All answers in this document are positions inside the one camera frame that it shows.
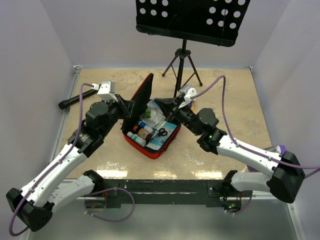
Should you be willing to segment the white blue medicine bottle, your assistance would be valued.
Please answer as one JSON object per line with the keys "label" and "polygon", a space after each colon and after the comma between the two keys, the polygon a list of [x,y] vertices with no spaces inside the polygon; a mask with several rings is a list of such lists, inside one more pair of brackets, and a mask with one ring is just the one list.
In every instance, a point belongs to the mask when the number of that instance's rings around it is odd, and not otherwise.
{"label": "white blue medicine bottle", "polygon": [[142,129],[145,129],[146,131],[148,131],[149,133],[152,133],[154,131],[154,129],[150,126],[148,126],[145,122],[143,121],[140,121],[138,123],[138,126]]}

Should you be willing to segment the red black medicine kit case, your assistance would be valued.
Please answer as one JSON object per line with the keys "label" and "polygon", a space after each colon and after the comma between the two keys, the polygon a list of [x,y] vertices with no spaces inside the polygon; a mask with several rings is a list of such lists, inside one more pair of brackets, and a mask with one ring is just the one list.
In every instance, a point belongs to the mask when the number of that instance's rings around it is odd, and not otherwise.
{"label": "red black medicine kit case", "polygon": [[146,157],[156,160],[169,147],[181,130],[176,120],[166,120],[160,107],[151,98],[154,74],[148,74],[131,100],[131,118],[122,123],[125,140]]}

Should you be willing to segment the blue medical pouch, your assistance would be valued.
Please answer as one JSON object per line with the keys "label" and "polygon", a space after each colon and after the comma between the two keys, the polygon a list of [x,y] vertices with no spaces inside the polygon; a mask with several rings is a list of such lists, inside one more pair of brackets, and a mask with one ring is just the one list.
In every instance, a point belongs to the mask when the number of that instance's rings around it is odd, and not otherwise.
{"label": "blue medical pouch", "polygon": [[166,122],[160,128],[165,128],[165,130],[167,131],[167,136],[157,137],[157,138],[151,140],[146,145],[147,148],[150,148],[151,150],[154,150],[154,151],[160,150],[164,146],[164,144],[167,142],[169,137],[173,134],[173,132],[178,128],[178,126],[174,123]]}

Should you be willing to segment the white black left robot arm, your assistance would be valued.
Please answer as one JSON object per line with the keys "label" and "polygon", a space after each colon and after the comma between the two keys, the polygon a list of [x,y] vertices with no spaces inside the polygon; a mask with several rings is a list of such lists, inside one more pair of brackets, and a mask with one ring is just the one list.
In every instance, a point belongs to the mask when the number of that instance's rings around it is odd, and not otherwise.
{"label": "white black left robot arm", "polygon": [[111,100],[93,103],[85,115],[80,115],[77,130],[68,139],[59,155],[31,182],[21,189],[11,188],[6,199],[13,212],[9,234],[13,231],[15,218],[19,218],[27,230],[36,232],[53,216],[53,210],[62,197],[54,191],[65,177],[79,164],[90,157],[103,143],[118,120],[132,116],[135,102],[115,94]]}

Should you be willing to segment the black handled scissors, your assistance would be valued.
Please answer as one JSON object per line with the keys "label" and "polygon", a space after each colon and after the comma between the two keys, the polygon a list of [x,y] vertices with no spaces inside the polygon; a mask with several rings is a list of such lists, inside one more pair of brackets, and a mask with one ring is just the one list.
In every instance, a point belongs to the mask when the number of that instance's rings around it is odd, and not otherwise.
{"label": "black handled scissors", "polygon": [[153,139],[156,139],[157,137],[165,137],[167,135],[168,135],[168,132],[165,130],[164,127],[160,129],[155,129],[147,141],[150,142]]}

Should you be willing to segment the green pill blister pack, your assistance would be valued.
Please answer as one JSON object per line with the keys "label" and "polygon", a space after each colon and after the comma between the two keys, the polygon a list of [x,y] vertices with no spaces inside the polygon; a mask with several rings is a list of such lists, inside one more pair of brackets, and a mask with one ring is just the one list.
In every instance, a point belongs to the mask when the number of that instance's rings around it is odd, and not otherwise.
{"label": "green pill blister pack", "polygon": [[154,114],[154,110],[147,108],[144,112],[144,118],[150,119],[153,116],[153,114]]}

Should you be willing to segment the blue wipes packet bag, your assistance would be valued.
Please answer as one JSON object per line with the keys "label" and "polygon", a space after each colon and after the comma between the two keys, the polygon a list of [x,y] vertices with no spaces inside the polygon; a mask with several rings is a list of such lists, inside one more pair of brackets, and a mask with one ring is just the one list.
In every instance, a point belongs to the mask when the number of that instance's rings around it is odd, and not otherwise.
{"label": "blue wipes packet bag", "polygon": [[159,105],[155,102],[155,99],[150,99],[149,102],[147,103],[147,108],[154,110],[156,112],[162,112],[161,108],[159,107]]}

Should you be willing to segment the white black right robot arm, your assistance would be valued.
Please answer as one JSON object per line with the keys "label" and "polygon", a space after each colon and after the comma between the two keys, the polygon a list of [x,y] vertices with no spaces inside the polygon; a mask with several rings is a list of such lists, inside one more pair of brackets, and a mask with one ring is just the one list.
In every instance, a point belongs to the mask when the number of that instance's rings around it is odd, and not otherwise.
{"label": "white black right robot arm", "polygon": [[243,191],[271,193],[278,200],[293,203],[306,175],[296,155],[290,151],[272,152],[233,138],[217,127],[219,120],[211,108],[194,113],[181,97],[155,98],[163,115],[177,120],[199,136],[197,143],[208,153],[232,158],[256,172],[232,171],[225,177],[223,192],[230,197]]}

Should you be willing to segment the white green medicine bottle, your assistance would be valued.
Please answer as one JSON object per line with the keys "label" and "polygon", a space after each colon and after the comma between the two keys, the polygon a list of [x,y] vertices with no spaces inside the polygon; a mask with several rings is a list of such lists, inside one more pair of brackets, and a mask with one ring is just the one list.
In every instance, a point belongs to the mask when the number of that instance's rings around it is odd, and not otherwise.
{"label": "white green medicine bottle", "polygon": [[146,145],[146,140],[143,139],[142,137],[140,137],[139,135],[137,135],[136,133],[133,132],[128,132],[126,134],[130,139],[132,139],[134,142],[138,143],[140,146],[145,146]]}

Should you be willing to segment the white gauze plastic bag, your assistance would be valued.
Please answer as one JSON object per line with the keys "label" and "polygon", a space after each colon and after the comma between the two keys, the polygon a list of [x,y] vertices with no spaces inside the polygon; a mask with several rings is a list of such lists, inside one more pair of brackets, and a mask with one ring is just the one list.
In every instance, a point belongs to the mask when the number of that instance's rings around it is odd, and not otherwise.
{"label": "white gauze plastic bag", "polygon": [[165,120],[165,116],[158,111],[153,111],[153,116],[151,118],[143,118],[143,122],[147,125],[154,127],[162,123]]}

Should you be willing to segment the brown medicine bottle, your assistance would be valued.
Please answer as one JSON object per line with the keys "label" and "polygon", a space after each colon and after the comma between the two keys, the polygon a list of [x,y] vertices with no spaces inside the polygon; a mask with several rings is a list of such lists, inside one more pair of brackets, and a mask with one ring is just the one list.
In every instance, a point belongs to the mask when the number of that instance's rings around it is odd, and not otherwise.
{"label": "brown medicine bottle", "polygon": [[133,132],[136,133],[139,137],[141,137],[142,139],[149,141],[151,139],[151,133],[148,132],[146,129],[139,127],[139,126],[134,126],[132,128]]}

